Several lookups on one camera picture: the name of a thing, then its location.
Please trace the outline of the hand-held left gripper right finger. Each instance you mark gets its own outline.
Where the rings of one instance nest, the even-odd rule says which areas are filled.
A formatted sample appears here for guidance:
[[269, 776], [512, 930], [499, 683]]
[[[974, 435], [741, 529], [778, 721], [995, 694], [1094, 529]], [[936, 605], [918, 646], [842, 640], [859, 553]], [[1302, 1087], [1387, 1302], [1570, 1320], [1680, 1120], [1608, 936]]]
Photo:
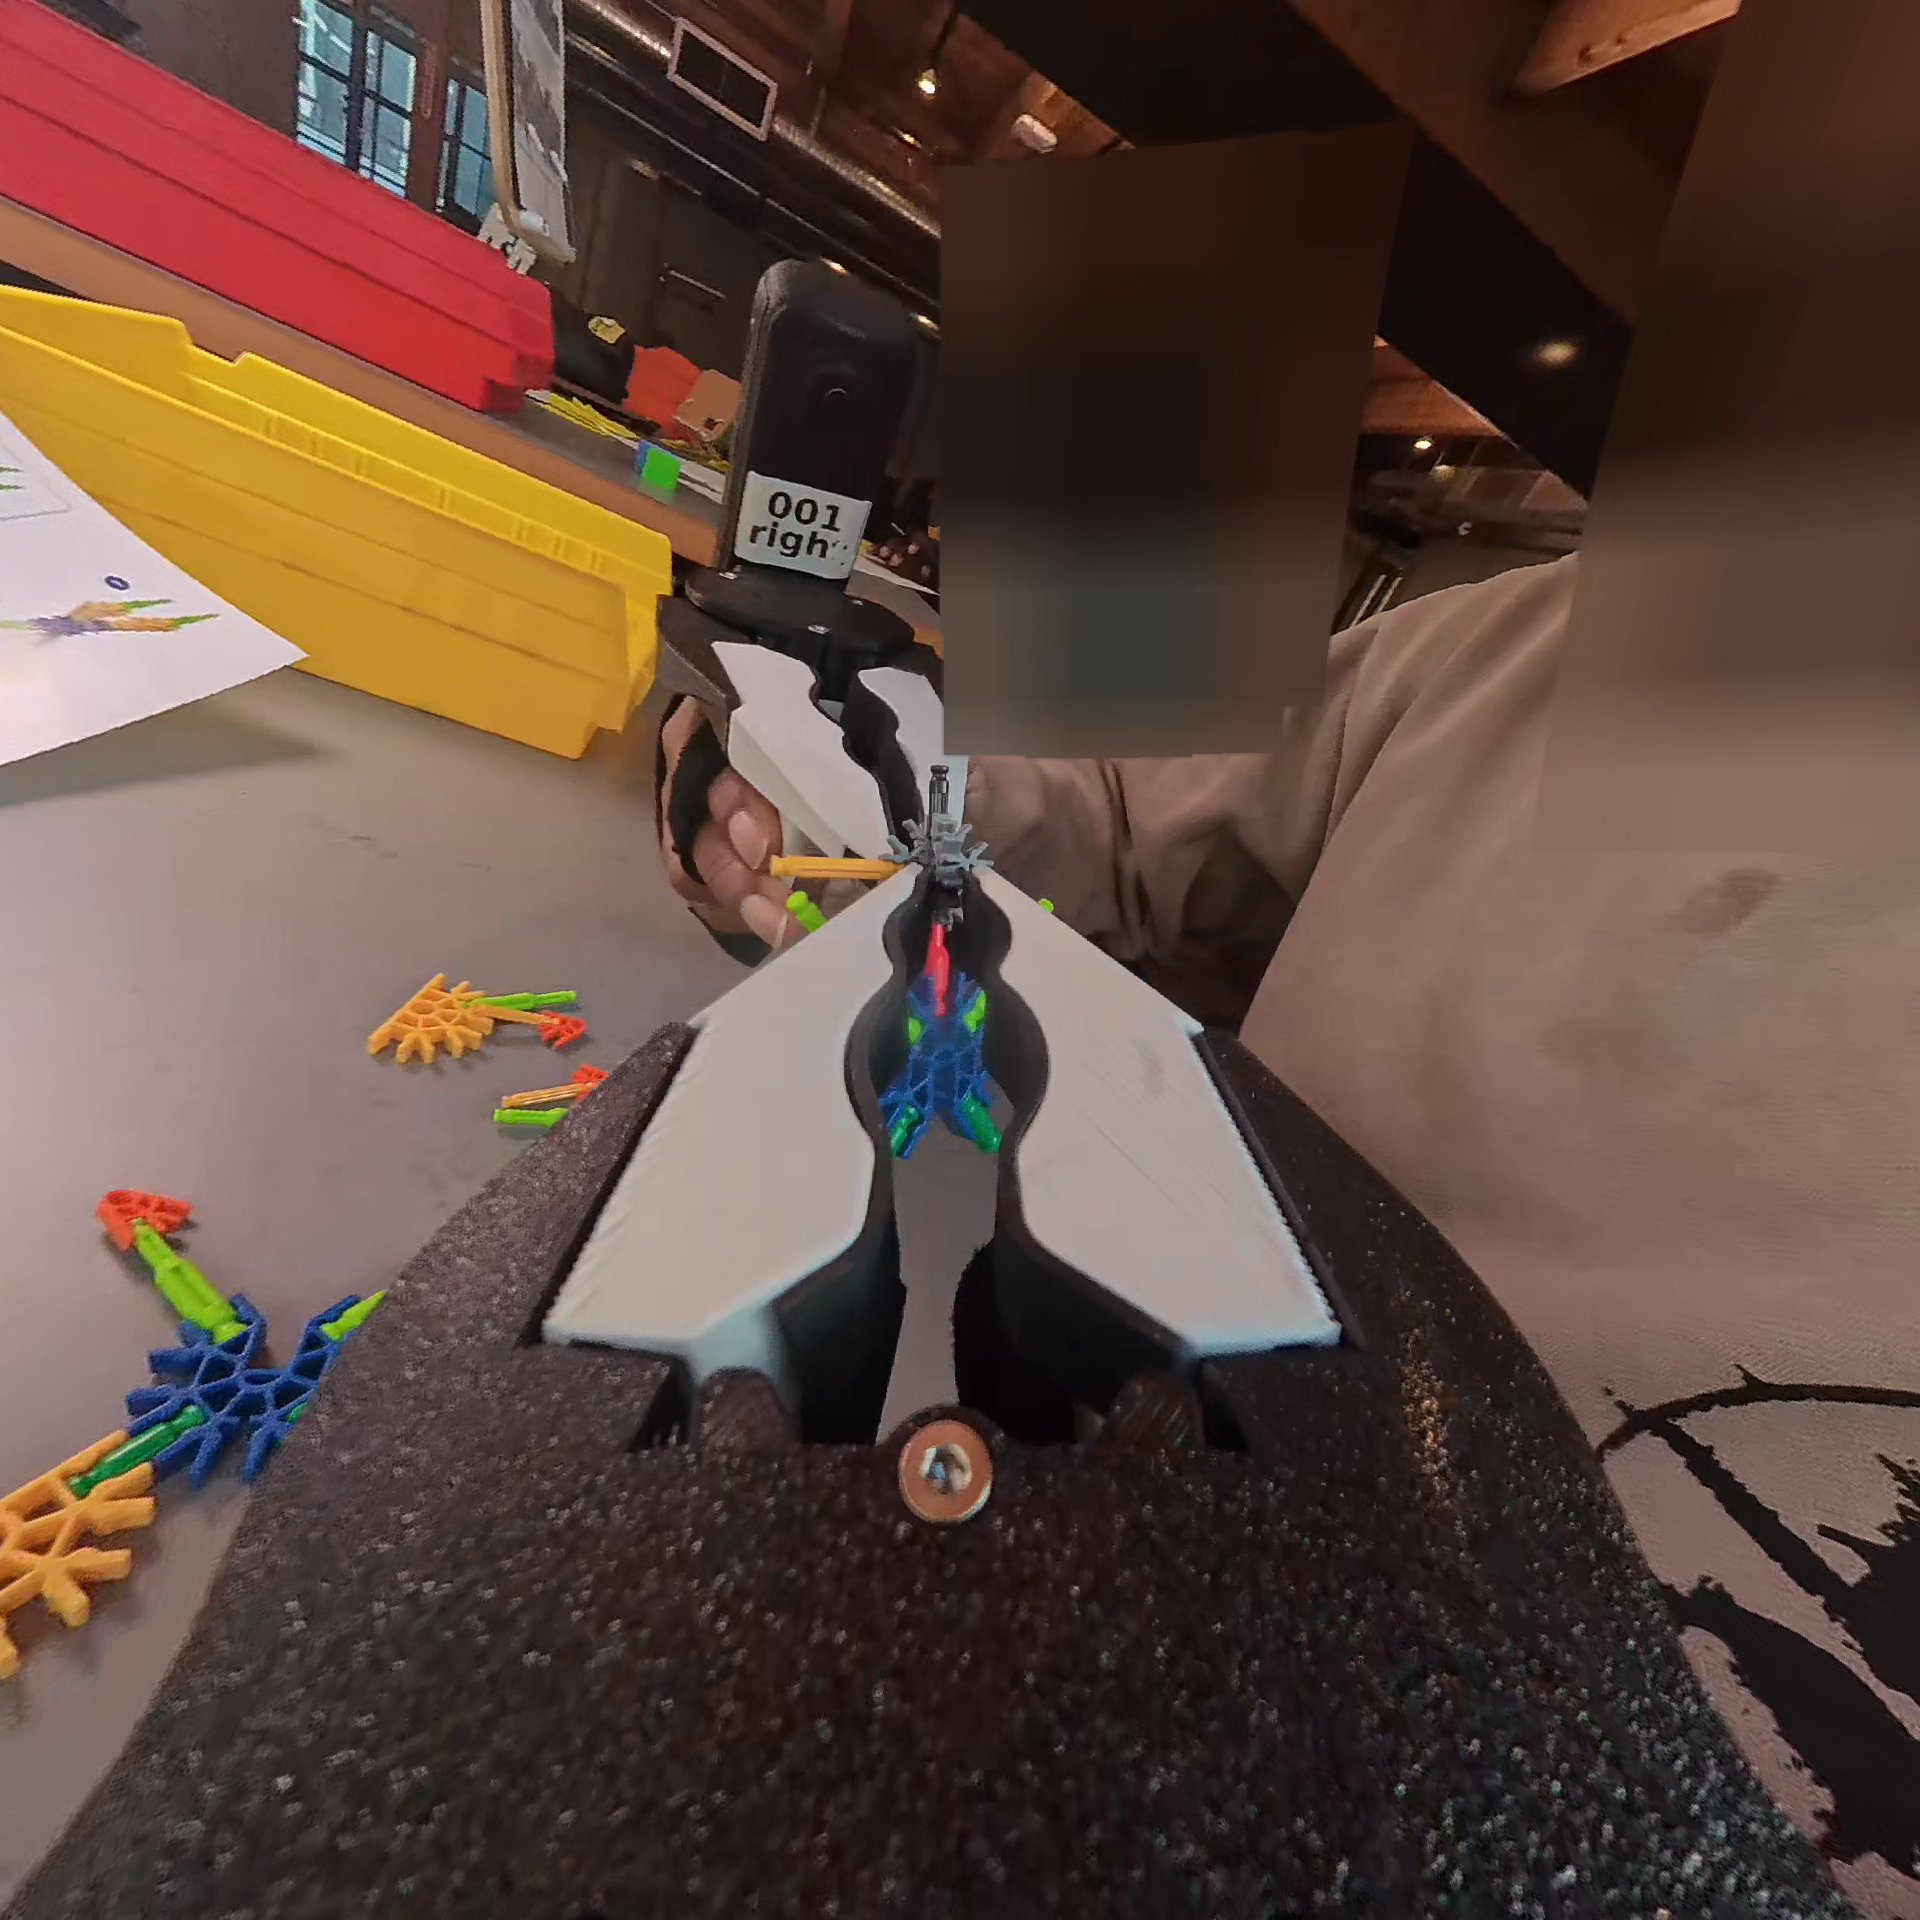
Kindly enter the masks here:
[[960, 1401], [1074, 1429], [1138, 1375], [1339, 1346], [1203, 1026], [1005, 878], [974, 878], [966, 934], [1013, 1123], [960, 1280]]

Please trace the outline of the wall air vent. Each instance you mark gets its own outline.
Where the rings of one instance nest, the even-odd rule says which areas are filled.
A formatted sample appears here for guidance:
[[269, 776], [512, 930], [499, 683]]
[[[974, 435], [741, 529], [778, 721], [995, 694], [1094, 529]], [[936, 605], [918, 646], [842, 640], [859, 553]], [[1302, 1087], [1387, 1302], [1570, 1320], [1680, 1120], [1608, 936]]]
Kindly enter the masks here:
[[778, 120], [778, 81], [678, 16], [667, 43], [667, 81], [746, 137], [766, 143]]

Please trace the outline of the leaning white board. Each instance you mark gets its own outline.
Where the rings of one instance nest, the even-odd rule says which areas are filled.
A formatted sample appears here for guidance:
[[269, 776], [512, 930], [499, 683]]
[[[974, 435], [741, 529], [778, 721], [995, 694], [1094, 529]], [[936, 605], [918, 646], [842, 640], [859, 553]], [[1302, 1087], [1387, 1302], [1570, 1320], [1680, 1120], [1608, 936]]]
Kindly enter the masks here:
[[496, 209], [547, 266], [574, 263], [563, 1], [480, 1]]

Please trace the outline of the grey desk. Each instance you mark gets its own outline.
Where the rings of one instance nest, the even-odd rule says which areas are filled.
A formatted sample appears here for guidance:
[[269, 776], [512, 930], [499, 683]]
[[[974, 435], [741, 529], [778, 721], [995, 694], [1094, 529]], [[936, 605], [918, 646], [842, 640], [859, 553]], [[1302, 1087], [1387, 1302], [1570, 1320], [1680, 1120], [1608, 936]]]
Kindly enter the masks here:
[[[285, 667], [154, 718], [164, 778], [4, 784], [4, 1461], [123, 1421], [175, 1320], [94, 1213], [186, 1251], [284, 1352], [388, 1291], [254, 1480], [158, 1488], [82, 1626], [4, 1681], [4, 1914], [568, 1914], [804, 1857], [870, 1717], [811, 1568], [884, 1545], [875, 1429], [766, 1375], [552, 1346], [547, 1306], [695, 1016], [757, 968], [664, 883], [650, 785]], [[370, 1058], [428, 977], [576, 991]], [[548, 1131], [502, 1094], [607, 1071]]]

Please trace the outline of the toy instruction sheet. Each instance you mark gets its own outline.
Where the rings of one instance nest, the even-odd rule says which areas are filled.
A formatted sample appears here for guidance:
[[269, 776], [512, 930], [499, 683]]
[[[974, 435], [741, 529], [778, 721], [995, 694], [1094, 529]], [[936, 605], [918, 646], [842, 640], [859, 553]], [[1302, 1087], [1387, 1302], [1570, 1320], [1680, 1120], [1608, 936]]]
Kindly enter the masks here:
[[299, 646], [147, 546], [3, 421], [4, 766], [299, 661]]

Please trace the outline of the paned window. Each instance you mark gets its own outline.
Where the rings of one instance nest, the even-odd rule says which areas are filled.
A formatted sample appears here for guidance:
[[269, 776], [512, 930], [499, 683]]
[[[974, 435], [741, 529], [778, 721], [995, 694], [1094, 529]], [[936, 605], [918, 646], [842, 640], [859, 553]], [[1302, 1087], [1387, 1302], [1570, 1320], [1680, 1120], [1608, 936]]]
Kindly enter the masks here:
[[477, 232], [494, 206], [475, 1], [301, 1], [295, 138]]

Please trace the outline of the small blue connector green rods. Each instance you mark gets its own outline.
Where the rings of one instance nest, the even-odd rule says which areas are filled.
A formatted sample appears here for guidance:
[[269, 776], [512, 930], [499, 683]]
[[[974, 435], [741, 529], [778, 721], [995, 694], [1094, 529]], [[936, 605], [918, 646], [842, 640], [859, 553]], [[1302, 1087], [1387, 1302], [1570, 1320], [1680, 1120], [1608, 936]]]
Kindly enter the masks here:
[[791, 881], [804, 925], [799, 968], [782, 979], [774, 1037], [808, 1087], [868, 1093], [886, 1149], [917, 1153], [947, 1129], [980, 1153], [1002, 1151], [990, 1043], [1005, 1024], [990, 970], [1010, 945], [997, 866], [962, 902], [908, 866], [883, 881]]

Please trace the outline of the wooden background table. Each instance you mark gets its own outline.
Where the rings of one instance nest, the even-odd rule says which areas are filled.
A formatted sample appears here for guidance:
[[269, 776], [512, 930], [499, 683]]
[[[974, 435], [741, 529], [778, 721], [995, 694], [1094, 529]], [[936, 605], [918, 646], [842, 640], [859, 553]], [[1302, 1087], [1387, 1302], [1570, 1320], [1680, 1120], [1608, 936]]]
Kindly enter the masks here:
[[584, 399], [556, 407], [552, 394], [524, 394], [496, 425], [514, 435], [514, 458], [527, 472], [659, 533], [686, 563], [714, 562], [717, 502], [688, 487], [686, 472], [672, 487], [644, 480], [640, 441]]

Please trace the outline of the black bag yellow tag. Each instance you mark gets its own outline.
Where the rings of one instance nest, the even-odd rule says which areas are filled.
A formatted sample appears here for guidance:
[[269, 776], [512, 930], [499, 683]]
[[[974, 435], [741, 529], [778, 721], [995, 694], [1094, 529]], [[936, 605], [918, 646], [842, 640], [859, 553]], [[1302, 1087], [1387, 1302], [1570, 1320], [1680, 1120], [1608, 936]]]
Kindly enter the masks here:
[[556, 382], [614, 408], [627, 408], [636, 358], [634, 337], [619, 325], [613, 325], [613, 337], [606, 337], [595, 328], [595, 318], [566, 299], [559, 288], [548, 288], [547, 294]]

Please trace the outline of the stack of red bins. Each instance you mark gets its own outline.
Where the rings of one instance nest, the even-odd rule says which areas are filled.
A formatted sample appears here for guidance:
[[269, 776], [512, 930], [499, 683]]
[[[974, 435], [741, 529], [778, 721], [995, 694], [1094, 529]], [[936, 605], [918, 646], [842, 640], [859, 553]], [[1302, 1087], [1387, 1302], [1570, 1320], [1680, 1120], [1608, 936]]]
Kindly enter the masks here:
[[475, 413], [556, 369], [501, 254], [45, 5], [3, 6], [3, 192]]

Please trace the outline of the person's right hand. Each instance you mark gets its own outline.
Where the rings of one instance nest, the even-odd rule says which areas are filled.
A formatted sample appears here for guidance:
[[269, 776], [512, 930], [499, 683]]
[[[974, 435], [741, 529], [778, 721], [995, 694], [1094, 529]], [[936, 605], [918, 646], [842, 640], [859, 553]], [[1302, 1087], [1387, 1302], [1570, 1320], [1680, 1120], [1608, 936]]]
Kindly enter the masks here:
[[742, 775], [707, 713], [688, 699], [663, 709], [656, 758], [663, 874], [723, 952], [755, 968], [802, 934], [773, 874], [783, 850], [778, 806]]

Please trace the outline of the yellow storage bin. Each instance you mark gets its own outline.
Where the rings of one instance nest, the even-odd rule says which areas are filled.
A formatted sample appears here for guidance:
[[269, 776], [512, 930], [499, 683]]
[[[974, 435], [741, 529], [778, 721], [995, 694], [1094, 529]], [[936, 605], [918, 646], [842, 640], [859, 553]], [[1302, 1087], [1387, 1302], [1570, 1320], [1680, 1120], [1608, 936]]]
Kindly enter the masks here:
[[670, 541], [182, 322], [4, 288], [4, 413], [301, 670], [578, 758], [656, 672]]

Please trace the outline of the large blue connector fan assembly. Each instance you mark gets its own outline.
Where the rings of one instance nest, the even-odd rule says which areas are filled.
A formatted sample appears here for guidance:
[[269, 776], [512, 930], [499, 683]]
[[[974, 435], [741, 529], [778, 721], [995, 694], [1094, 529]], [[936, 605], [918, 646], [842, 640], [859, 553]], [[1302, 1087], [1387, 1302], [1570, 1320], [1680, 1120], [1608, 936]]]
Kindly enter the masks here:
[[3, 1496], [3, 1679], [21, 1671], [16, 1617], [42, 1608], [82, 1626], [94, 1592], [132, 1569], [123, 1537], [154, 1525], [156, 1491], [200, 1489], [232, 1458], [254, 1482], [316, 1401], [388, 1291], [347, 1293], [314, 1314], [285, 1351], [245, 1293], [214, 1286], [181, 1245], [194, 1209], [164, 1191], [109, 1187], [94, 1209], [106, 1238], [136, 1258], [175, 1320], [125, 1394], [123, 1421]]

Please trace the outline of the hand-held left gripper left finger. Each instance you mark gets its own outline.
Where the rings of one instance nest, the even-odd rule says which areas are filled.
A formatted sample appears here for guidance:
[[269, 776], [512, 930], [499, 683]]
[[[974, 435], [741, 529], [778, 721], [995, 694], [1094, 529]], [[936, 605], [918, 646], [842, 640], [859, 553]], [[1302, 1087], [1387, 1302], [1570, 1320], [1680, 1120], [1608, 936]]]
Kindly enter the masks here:
[[891, 878], [692, 1021], [543, 1312], [552, 1346], [773, 1382], [799, 1429], [878, 1429], [906, 1309], [891, 1151], [858, 1043], [896, 1002]]

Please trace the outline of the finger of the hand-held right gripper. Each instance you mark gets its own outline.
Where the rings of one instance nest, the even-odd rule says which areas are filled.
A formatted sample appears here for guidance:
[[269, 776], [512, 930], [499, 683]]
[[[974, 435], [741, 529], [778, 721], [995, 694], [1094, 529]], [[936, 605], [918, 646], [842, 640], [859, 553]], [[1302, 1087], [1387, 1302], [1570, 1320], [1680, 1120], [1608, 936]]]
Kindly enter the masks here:
[[878, 784], [883, 808], [926, 808], [943, 753], [934, 680], [899, 665], [866, 667], [848, 688], [848, 753]]
[[846, 733], [813, 701], [813, 672], [752, 640], [710, 649], [731, 686], [727, 760], [768, 801], [783, 826], [838, 856], [888, 856], [901, 826], [879, 790], [848, 753]]

